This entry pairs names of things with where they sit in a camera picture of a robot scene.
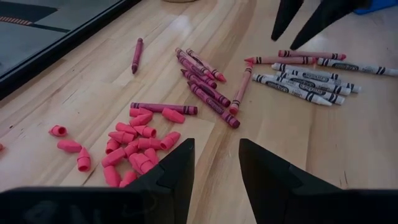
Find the pink eraser cap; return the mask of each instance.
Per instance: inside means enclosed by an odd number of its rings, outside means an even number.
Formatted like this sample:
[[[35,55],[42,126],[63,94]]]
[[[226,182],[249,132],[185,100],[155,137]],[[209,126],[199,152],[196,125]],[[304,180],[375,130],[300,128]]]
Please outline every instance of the pink eraser cap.
[[[68,134],[68,130],[66,127],[55,125],[52,129],[49,130],[49,133],[54,136],[63,137]]]
[[[122,122],[119,122],[118,124],[116,124],[116,130],[124,131],[126,133],[133,134],[133,135],[137,136],[137,131],[134,128],[132,128],[132,126],[130,126],[128,124],[124,124]]]
[[[107,166],[104,168],[105,182],[111,187],[119,187],[121,176],[114,168],[114,166]]]
[[[107,167],[107,166],[116,166],[118,165],[122,159],[126,157],[126,153],[124,152],[124,149],[120,147],[119,149],[109,153],[102,161],[102,166]]]
[[[163,140],[160,142],[160,146],[162,147],[163,150],[169,150],[173,145],[180,139],[181,134],[172,131],[171,133],[168,133],[166,137],[163,138]]]
[[[135,138],[135,135],[126,133],[124,131],[113,131],[110,132],[108,136],[120,143],[129,143]]]
[[[59,149],[63,149],[66,152],[80,152],[81,150],[81,144],[75,142],[74,140],[67,140],[67,139],[62,139],[59,140],[57,147]]]
[[[146,125],[147,123],[149,123],[152,120],[153,116],[154,116],[153,113],[138,115],[136,118],[133,118],[132,120],[130,120],[130,125],[132,127]]]
[[[128,158],[128,157],[131,156],[133,153],[137,153],[137,152],[138,152],[138,145],[136,145],[136,144],[128,144],[128,145],[124,148],[124,152],[126,153],[126,157]]]
[[[149,148],[145,150],[144,155],[147,156],[154,165],[159,163],[159,158],[157,157],[154,148]]]
[[[118,143],[115,139],[111,138],[106,143],[105,153],[108,155],[109,153],[119,149],[120,143]]]
[[[141,169],[139,168],[137,161],[136,161],[136,156],[138,154],[137,153],[133,153],[131,154],[131,156],[129,156],[129,162],[131,164],[131,167],[139,174],[142,174]]]
[[[229,109],[229,112],[230,112],[231,114],[233,114],[233,115],[236,115],[236,114],[238,113],[238,109],[235,108],[235,107],[233,107],[233,108],[230,108],[230,109]]]
[[[130,116],[134,116],[134,117],[136,117],[138,115],[142,115],[142,114],[148,114],[148,113],[153,114],[152,111],[147,110],[145,108],[131,108],[130,112],[129,112]]]
[[[156,137],[156,130],[154,128],[142,125],[142,126],[135,126],[134,129],[145,138]]]
[[[134,171],[127,171],[120,182],[119,187],[125,187],[137,179],[137,174]]]
[[[143,174],[146,174],[155,166],[150,159],[142,153],[138,153],[134,158]]]
[[[86,172],[89,171],[91,168],[91,159],[90,155],[87,152],[87,149],[85,147],[82,147],[82,149],[79,152],[79,156],[77,157],[77,169],[80,172]]]
[[[176,123],[182,124],[185,121],[184,115],[180,114],[179,112],[177,112],[175,110],[171,110],[170,108],[164,108],[162,111],[162,115],[165,118],[167,118],[173,122],[176,122]]]

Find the crayon tip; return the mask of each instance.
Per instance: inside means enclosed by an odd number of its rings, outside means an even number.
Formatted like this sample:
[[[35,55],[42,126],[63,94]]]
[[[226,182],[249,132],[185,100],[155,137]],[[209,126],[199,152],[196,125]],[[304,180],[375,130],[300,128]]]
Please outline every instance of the crayon tip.
[[[217,79],[218,79],[219,81],[221,81],[221,82],[226,82],[226,79],[225,79],[225,77],[224,77],[223,74],[219,74],[219,75],[217,76]]]
[[[254,63],[254,59],[251,57],[251,58],[246,58],[246,59],[244,59],[244,61],[245,62],[249,62],[249,63]]]

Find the pink crayon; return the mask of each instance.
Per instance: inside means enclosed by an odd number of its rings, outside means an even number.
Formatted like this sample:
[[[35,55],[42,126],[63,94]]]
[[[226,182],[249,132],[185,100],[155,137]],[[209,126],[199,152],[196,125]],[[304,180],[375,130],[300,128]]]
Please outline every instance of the pink crayon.
[[[226,82],[226,79],[224,75],[219,72],[217,69],[213,68],[209,63],[207,63],[205,60],[202,60],[199,55],[197,55],[192,49],[187,49],[187,54],[191,56],[194,60],[196,60],[199,64],[203,65],[205,68],[207,68],[211,74],[216,77],[217,80],[221,82]]]
[[[185,57],[177,56],[178,61],[189,71],[197,75],[202,81],[204,81],[207,85],[211,86],[212,88],[217,88],[217,84],[211,80],[207,75],[203,74],[198,68],[192,65]]]
[[[161,113],[164,108],[168,108],[171,110],[175,110],[181,114],[198,114],[197,106],[182,106],[182,105],[164,105],[157,103],[135,103],[132,102],[130,105],[131,108],[145,108],[152,112]]]
[[[209,78],[211,78],[212,80],[214,80],[214,76],[213,74],[211,74],[211,72],[205,68],[203,65],[201,65],[198,61],[196,61],[195,59],[191,58],[191,56],[189,56],[187,53],[185,53],[183,50],[181,50],[180,48],[176,48],[175,52],[177,53],[178,56],[184,57],[185,59],[187,59],[189,62],[191,62],[191,64],[193,66],[195,66],[196,68],[198,68],[203,74],[207,75]]]
[[[241,123],[234,118],[233,115],[224,110],[215,100],[208,96],[204,91],[202,91],[199,86],[194,84],[192,81],[188,82],[191,91],[196,94],[203,102],[205,102],[211,109],[218,113],[232,128],[238,128]]]
[[[134,58],[132,59],[132,64],[131,64],[131,70],[132,70],[133,74],[137,72],[138,65],[139,65],[139,59],[141,58],[143,46],[144,46],[144,43],[142,41],[142,38],[138,38],[137,45],[136,45],[136,52],[134,53]]]
[[[314,57],[251,57],[244,59],[244,61],[253,64],[285,63],[311,65],[316,63],[317,59]]]
[[[279,50],[278,56],[280,57],[315,57],[315,58],[328,58],[335,60],[344,60],[347,56],[345,54],[336,53],[323,53],[323,52],[299,52],[293,50]]]
[[[251,72],[253,69],[253,64],[250,63],[244,73],[243,73],[243,79],[241,82],[241,87],[238,89],[238,91],[235,94],[234,100],[231,103],[231,106],[229,107],[229,112],[233,115],[236,115],[239,111],[239,105],[242,102],[244,92],[246,91],[246,88],[248,87],[249,80],[251,79]]]
[[[221,105],[228,107],[231,104],[231,101],[227,99],[227,97],[223,96],[221,93],[217,92],[216,90],[212,89],[209,85],[205,82],[201,81],[195,74],[189,72],[187,70],[181,69],[182,74],[185,78],[193,81],[196,85],[198,85],[207,95],[211,96],[217,102],[221,103]]]

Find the wooden surface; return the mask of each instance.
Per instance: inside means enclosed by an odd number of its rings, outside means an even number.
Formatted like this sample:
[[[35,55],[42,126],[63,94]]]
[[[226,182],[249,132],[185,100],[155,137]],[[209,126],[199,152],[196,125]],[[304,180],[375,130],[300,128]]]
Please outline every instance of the wooden surface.
[[[130,102],[197,105],[198,116],[172,124],[160,115],[158,137],[180,131],[196,140],[195,185],[189,223],[254,223],[238,160],[249,138],[331,184],[347,188],[398,188],[398,78],[335,70],[363,91],[343,106],[313,105],[250,82],[232,130],[187,88],[174,49],[192,48],[221,70],[217,90],[232,98],[243,59],[288,49],[318,1],[306,1],[279,41],[270,39],[278,1],[201,0],[175,4],[143,0],[92,38],[0,102],[0,190],[23,185],[105,186],[100,160],[107,133],[127,122]],[[301,48],[346,53],[348,61],[398,67],[398,8],[349,15]],[[145,49],[131,74],[136,40]],[[270,66],[256,73],[275,74]],[[65,125],[69,138],[88,148],[89,173],[76,155],[56,148],[47,131]],[[118,167],[130,169],[126,162]]]

